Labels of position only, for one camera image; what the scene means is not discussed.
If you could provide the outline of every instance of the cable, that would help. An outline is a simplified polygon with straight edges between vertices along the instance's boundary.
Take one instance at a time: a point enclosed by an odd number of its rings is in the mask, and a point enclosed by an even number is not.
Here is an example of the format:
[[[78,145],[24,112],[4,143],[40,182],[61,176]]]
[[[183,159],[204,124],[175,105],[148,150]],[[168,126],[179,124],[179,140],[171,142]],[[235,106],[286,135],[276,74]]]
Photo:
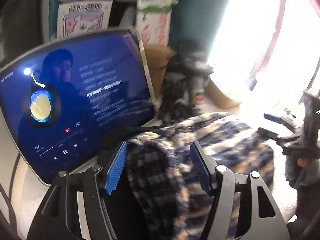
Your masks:
[[[0,210],[0,233],[1,233],[1,239],[21,240],[18,234],[15,233],[13,228],[7,222],[1,210]]]
[[[14,167],[13,167],[13,170],[12,170],[12,175],[11,175],[11,180],[10,180],[10,187],[9,187],[9,201],[10,201],[10,203],[11,203],[11,200],[12,200],[12,189],[13,189],[14,177],[16,176],[19,160],[20,160],[20,154],[18,154],[18,156],[16,158],[16,162],[14,163]]]
[[[9,201],[9,198],[7,196],[7,194],[5,193],[1,183],[0,183],[0,192],[4,198],[4,201],[6,202],[8,209],[9,209],[9,222],[11,227],[13,228],[13,230],[17,233],[17,219],[16,219],[16,214],[14,213],[13,207]]]
[[[317,66],[316,66],[316,70],[315,70],[315,72],[313,73],[313,76],[312,76],[312,78],[311,78],[311,80],[310,80],[310,82],[309,82],[309,85],[308,85],[307,88],[306,88],[306,91],[307,91],[307,92],[309,92],[309,90],[311,89],[311,87],[312,87],[312,85],[313,85],[313,82],[315,81],[316,76],[317,76],[317,74],[318,74],[319,68],[320,68],[320,58],[319,58],[319,60],[318,60]],[[302,102],[303,102],[303,96],[302,96],[301,99],[299,100],[299,104],[301,104]]]

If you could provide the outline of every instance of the black metal bracket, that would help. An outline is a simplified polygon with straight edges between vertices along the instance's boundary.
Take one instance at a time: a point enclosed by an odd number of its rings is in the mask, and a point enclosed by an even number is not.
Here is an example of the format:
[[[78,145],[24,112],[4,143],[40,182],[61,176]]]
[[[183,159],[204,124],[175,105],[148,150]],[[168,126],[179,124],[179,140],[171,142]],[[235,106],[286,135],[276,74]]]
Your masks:
[[[289,116],[277,117],[271,114],[264,114],[265,119],[279,123],[288,128],[293,135],[279,137],[279,134],[262,127],[258,128],[258,133],[264,137],[276,141],[277,145],[283,149],[283,155],[294,156],[295,158],[320,158],[320,149],[317,147],[306,148],[298,143],[301,137],[301,127],[295,123]]]
[[[61,171],[45,194],[32,221],[28,240],[83,240],[78,216],[77,192],[83,192],[91,239],[114,240],[110,219],[100,196],[97,176],[102,166],[70,175]]]
[[[196,143],[192,143],[191,147],[196,147]],[[226,166],[217,165],[212,156],[201,154],[201,157],[207,171],[210,171],[210,181],[217,186],[200,240],[227,238],[235,192],[241,193],[235,239],[290,239],[281,212],[257,171],[249,176],[233,173]]]

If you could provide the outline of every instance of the cardboard box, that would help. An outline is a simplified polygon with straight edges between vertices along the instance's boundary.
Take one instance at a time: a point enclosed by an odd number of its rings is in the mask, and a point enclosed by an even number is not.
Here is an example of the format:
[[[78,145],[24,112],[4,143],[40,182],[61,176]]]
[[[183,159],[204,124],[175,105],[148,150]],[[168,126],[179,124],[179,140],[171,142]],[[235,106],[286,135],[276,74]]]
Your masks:
[[[144,51],[147,58],[149,73],[156,99],[161,94],[161,88],[166,74],[169,58],[176,52],[165,45],[146,45]]]
[[[172,0],[138,0],[136,27],[144,44],[168,45]]]

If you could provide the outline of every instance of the cartoon drawing on box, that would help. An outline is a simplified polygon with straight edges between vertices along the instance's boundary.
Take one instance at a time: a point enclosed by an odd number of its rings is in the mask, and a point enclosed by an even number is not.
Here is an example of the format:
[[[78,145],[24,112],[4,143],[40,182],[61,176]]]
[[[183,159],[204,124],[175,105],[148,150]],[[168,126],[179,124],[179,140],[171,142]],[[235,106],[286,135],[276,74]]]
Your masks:
[[[94,13],[69,13],[65,15],[63,36],[85,34],[95,30],[100,30],[103,21],[103,12]]]

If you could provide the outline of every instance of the white surface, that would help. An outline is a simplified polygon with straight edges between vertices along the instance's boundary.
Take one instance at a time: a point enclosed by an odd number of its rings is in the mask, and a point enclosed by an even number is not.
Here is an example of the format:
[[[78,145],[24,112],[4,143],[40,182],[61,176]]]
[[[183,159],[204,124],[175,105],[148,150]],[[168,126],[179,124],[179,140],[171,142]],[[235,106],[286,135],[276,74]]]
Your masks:
[[[77,201],[78,201],[78,216],[79,216],[79,224],[81,229],[81,236],[83,239],[91,240],[87,216],[85,214],[85,207],[84,207],[84,199],[83,199],[83,192],[77,192]]]
[[[9,194],[10,179],[17,155],[18,150],[13,144],[13,140],[0,113],[0,183],[7,195]],[[8,208],[1,194],[0,210],[8,220]]]
[[[28,165],[21,158],[19,160],[17,171],[14,177],[13,188],[12,188],[12,200],[11,200],[11,205],[14,209],[14,212],[16,213],[17,231],[19,236],[22,236],[23,234],[21,231],[21,220],[18,214],[20,212],[21,199],[23,197],[22,195],[23,185],[24,185],[24,181],[25,181],[28,170],[29,170]]]
[[[49,188],[43,185],[34,173],[28,168],[21,194],[19,211],[16,213],[18,219],[18,235],[25,240],[36,214],[36,211]]]

